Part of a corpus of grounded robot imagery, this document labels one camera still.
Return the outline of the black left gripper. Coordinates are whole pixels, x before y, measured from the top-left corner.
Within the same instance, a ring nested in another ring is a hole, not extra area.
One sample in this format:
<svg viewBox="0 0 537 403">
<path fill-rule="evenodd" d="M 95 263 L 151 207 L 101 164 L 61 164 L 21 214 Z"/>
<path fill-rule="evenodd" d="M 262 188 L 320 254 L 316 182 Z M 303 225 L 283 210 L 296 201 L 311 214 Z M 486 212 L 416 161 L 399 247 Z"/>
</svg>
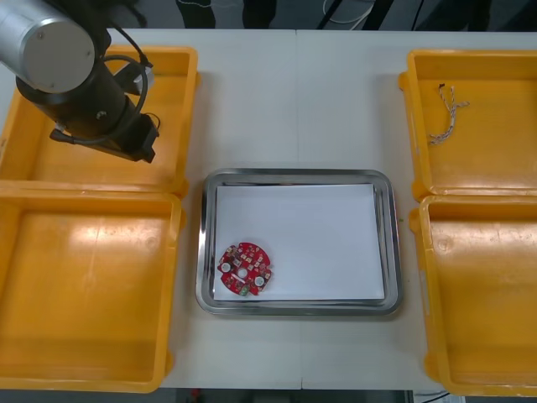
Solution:
<svg viewBox="0 0 537 403">
<path fill-rule="evenodd" d="M 89 145 L 89 148 L 125 160 L 144 161 L 151 164 L 155 157 L 154 142 L 158 137 L 159 127 L 151 118 L 150 113 L 145 113 L 120 139 L 104 144 Z"/>
</svg>

